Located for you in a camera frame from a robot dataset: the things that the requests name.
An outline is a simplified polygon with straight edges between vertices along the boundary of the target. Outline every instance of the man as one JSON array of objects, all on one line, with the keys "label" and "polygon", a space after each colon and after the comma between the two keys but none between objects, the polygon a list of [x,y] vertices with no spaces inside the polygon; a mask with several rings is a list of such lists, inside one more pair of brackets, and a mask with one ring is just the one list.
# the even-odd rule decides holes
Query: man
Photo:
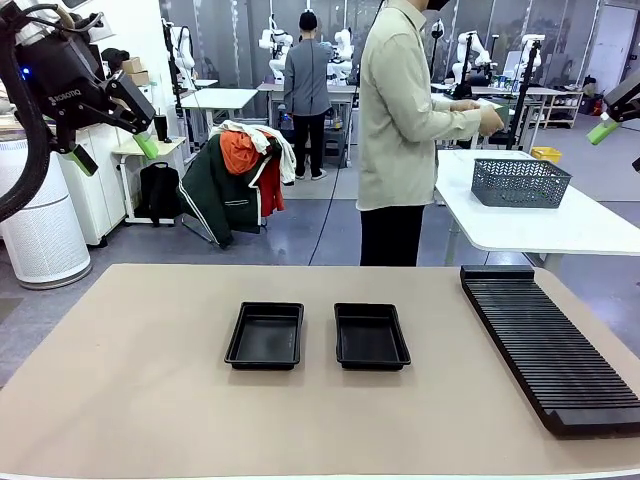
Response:
[{"label": "man", "polygon": [[293,117],[296,178],[304,179],[307,139],[311,137],[311,180],[327,176],[322,169],[324,117],[331,108],[327,89],[327,65],[333,56],[330,45],[316,42],[318,19],[313,12],[300,16],[301,42],[289,50],[284,70],[284,101]]},{"label": "man", "polygon": [[422,214],[433,203],[435,140],[468,140],[504,128],[475,102],[431,100],[422,11],[448,0],[389,0],[371,29],[361,64],[362,266],[415,267]]}]

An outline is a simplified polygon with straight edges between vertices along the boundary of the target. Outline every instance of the orange cloth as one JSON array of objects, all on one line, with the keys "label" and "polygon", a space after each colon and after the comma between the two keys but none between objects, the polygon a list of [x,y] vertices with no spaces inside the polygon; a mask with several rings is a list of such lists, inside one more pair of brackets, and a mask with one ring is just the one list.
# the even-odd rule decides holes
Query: orange cloth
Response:
[{"label": "orange cloth", "polygon": [[220,148],[227,171],[232,175],[242,175],[256,166],[260,153],[256,150],[251,137],[242,132],[222,132]]},{"label": "orange cloth", "polygon": [[280,159],[272,158],[264,167],[258,179],[260,199],[262,201],[262,218],[270,216],[275,210],[284,210],[284,197],[280,183]]}]

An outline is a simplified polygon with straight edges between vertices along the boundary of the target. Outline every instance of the man in beige shirt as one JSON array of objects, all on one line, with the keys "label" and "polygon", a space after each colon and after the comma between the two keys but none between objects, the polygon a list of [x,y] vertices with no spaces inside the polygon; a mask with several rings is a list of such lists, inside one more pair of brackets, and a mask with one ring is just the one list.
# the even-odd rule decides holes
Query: man in beige shirt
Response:
[{"label": "man in beige shirt", "polygon": [[504,128],[472,101],[434,102],[420,31],[448,0],[389,0],[364,49],[360,87],[362,266],[416,266],[422,214],[433,203],[435,140]]}]

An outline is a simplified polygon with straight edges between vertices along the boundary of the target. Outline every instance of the shoe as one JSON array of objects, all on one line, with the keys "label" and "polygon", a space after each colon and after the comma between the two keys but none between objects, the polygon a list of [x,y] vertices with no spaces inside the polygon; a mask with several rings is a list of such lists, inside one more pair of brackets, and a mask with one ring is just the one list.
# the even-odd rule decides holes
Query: shoe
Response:
[{"label": "shoe", "polygon": [[318,175],[317,177],[311,177],[311,180],[313,181],[322,180],[326,176],[327,176],[327,171],[320,169],[320,175]]}]

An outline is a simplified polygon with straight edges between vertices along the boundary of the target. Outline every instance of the yellow bin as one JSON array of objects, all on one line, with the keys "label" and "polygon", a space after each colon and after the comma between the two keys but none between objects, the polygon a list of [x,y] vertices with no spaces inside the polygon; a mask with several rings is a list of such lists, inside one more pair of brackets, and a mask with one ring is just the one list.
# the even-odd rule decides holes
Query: yellow bin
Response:
[{"label": "yellow bin", "polygon": [[531,156],[538,160],[548,160],[551,163],[559,163],[562,160],[562,152],[553,147],[533,147]]}]

